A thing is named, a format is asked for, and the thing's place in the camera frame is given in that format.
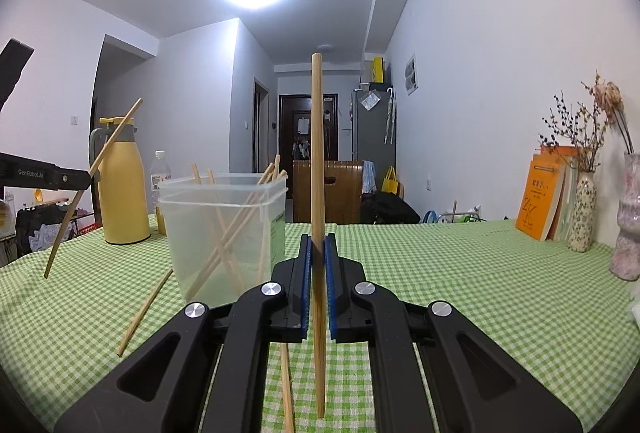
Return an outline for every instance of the black bag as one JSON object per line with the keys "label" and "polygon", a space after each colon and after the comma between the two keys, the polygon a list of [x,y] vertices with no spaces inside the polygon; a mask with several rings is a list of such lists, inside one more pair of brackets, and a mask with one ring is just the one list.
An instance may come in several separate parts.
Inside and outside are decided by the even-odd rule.
{"label": "black bag", "polygon": [[374,223],[376,221],[375,193],[363,193],[360,200],[360,223]]}
{"label": "black bag", "polygon": [[373,207],[376,223],[420,223],[418,213],[397,194],[376,193]]}

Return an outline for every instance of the yellow bag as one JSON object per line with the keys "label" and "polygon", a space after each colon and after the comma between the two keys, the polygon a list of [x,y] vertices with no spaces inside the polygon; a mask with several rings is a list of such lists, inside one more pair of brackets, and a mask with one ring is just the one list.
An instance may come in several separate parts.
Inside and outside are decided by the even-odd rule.
{"label": "yellow bag", "polygon": [[385,179],[382,180],[382,191],[383,193],[393,193],[400,195],[402,189],[402,184],[398,182],[398,178],[396,177],[396,169],[391,166],[388,170],[386,170]]}

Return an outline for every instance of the plastic container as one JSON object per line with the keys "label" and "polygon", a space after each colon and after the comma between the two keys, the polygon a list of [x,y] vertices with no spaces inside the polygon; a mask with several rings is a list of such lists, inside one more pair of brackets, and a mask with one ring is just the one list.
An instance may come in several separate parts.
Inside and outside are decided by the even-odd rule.
{"label": "plastic container", "polygon": [[187,302],[234,302],[268,281],[272,265],[284,259],[286,179],[257,185],[260,176],[227,173],[215,175],[215,184],[202,177],[202,185],[194,178],[159,185],[174,272]]}

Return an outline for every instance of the bamboo skewer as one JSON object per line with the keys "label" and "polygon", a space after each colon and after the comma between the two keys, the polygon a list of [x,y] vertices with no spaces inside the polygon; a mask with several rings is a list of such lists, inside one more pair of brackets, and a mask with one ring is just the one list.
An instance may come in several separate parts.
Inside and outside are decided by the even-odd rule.
{"label": "bamboo skewer", "polygon": [[[133,106],[131,106],[131,109],[127,112],[127,114],[120,121],[120,123],[118,124],[118,126],[116,127],[114,132],[109,137],[109,140],[104,144],[104,146],[102,147],[102,150],[100,151],[100,153],[98,153],[98,156],[95,158],[94,163],[91,165],[91,169],[89,169],[89,176],[90,177],[93,177],[95,175],[95,172],[98,171],[98,166],[100,166],[100,163],[102,162],[102,160],[104,160],[104,158],[106,157],[107,153],[111,149],[111,146],[113,146],[113,143],[116,142],[116,139],[117,139],[118,135],[120,135],[122,130],[125,128],[125,126],[129,122],[129,120],[131,119],[133,114],[136,113],[136,111],[140,107],[140,104],[142,104],[142,99],[141,98],[139,98],[136,101],[136,103]],[[83,193],[84,193],[84,191],[82,191],[82,190],[76,192],[76,196],[74,196],[74,199],[71,201],[71,204],[68,206],[68,208],[66,210],[65,217],[63,218],[62,223],[60,224],[60,229],[58,230],[58,234],[56,235],[56,239],[53,242],[53,247],[51,248],[51,252],[49,253],[49,260],[47,261],[47,266],[46,266],[46,268],[44,270],[45,279],[49,278],[49,272],[51,270],[51,266],[53,265],[53,260],[56,259],[56,254],[58,253],[58,249],[60,247],[60,243],[62,243],[62,238],[63,238],[63,236],[65,234],[66,226],[71,221],[71,218],[73,217],[74,212],[76,211],[76,207],[78,207],[78,204],[80,203],[80,198],[82,198],[82,194]]]}
{"label": "bamboo skewer", "polygon": [[276,178],[280,175],[280,155],[277,154],[276,158],[273,160],[273,177],[271,177],[271,181],[275,181]]}
{"label": "bamboo skewer", "polygon": [[[193,177],[196,180],[197,184],[202,185],[202,180],[200,179],[200,172],[198,171],[198,166],[196,164],[196,162],[191,162],[191,170],[193,171]],[[239,269],[234,269],[234,267],[232,264],[234,263],[234,261],[229,258],[229,253],[227,250],[225,250],[225,247],[223,246],[222,240],[220,239],[220,236],[218,235],[218,233],[216,232],[216,230],[210,226],[210,222],[209,223],[209,234],[212,236],[213,241],[216,244],[216,249],[217,251],[220,251],[220,255],[222,258],[222,265],[224,265],[225,270],[226,270],[226,275],[229,278],[229,281],[232,283],[232,285],[234,286],[234,290],[236,291],[236,295],[238,295],[238,297],[240,296],[240,294],[242,294],[242,292],[244,292],[244,283],[242,282],[242,274],[239,272]]]}
{"label": "bamboo skewer", "polygon": [[296,433],[293,419],[293,398],[291,394],[291,375],[289,373],[289,345],[280,343],[280,371],[282,373],[282,405],[284,424],[287,433]]}
{"label": "bamboo skewer", "polygon": [[[276,162],[279,162],[280,155],[276,156]],[[282,170],[278,176],[276,177],[275,171],[273,172],[273,180],[275,182],[278,178],[283,178],[287,176],[287,172]],[[271,240],[271,221],[267,218],[264,219],[264,227],[262,228],[262,244],[260,245],[260,262],[258,263],[258,275],[256,276],[255,282],[256,284],[262,282],[262,277],[264,276],[264,268],[267,265],[267,259],[270,257],[269,254],[269,243]]]}
{"label": "bamboo skewer", "polygon": [[[209,182],[211,185],[216,183],[215,178],[213,178],[213,171],[211,170],[211,168],[207,169],[207,175],[209,175]],[[216,206],[216,215],[218,217],[218,221],[220,222],[220,229],[222,229],[222,235],[224,236],[226,233],[226,222],[224,217],[222,216],[222,211],[220,210],[220,208],[218,206]],[[238,261],[238,258],[236,257],[236,254],[233,251],[230,251],[231,254],[231,259],[233,260],[231,262],[231,269],[233,269],[234,271],[234,275],[236,276],[236,278],[239,279],[239,286],[241,288],[241,293],[244,292],[245,290],[245,286],[244,286],[244,278],[242,277],[242,271],[240,269],[240,262]]]}
{"label": "bamboo skewer", "polygon": [[324,417],[326,372],[326,280],[324,273],[324,117],[322,54],[311,58],[311,241],[314,291],[316,410]]}
{"label": "bamboo skewer", "polygon": [[169,276],[171,276],[173,271],[174,269],[169,269],[167,272],[164,273],[164,275],[162,276],[158,284],[151,291],[151,294],[149,294],[145,302],[142,304],[142,307],[140,307],[140,310],[138,310],[138,313],[135,315],[135,317],[133,317],[133,320],[129,324],[129,328],[127,328],[127,331],[124,333],[124,336],[122,337],[122,340],[118,348],[116,349],[116,355],[118,357],[122,357],[122,354],[124,353],[124,350],[127,348],[127,345],[129,344],[131,337],[136,331],[138,325],[140,324],[140,321],[142,321],[142,318],[145,316],[146,311],[149,310],[151,303],[154,302],[154,299],[156,299],[156,296],[161,291],[162,286],[164,286],[164,284],[169,279]]}
{"label": "bamboo skewer", "polygon": [[[258,180],[258,185],[264,184],[268,178],[271,178],[271,174],[273,173],[274,165],[273,163],[269,164],[269,167],[264,171],[260,179]],[[254,203],[255,195],[252,193],[247,198],[245,205],[249,205]],[[226,233],[222,236],[220,240],[222,242],[223,248],[229,249],[231,244],[233,244],[234,240],[238,236],[238,234],[244,229],[244,226],[251,220],[255,212],[255,207],[246,208],[238,211],[236,217],[233,219],[231,224],[229,224]],[[187,301],[190,301],[196,292],[200,290],[204,282],[209,278],[211,273],[218,267],[220,263],[221,256],[220,251],[216,248],[211,256],[206,260],[203,267],[198,272],[195,281],[187,291]]]}

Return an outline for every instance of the container label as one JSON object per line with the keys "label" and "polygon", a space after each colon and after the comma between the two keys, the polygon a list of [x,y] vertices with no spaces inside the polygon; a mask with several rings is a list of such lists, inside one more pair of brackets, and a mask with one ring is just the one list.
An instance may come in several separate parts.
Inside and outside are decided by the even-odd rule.
{"label": "container label", "polygon": [[151,190],[158,191],[160,189],[160,182],[165,180],[171,180],[169,175],[151,175]]}

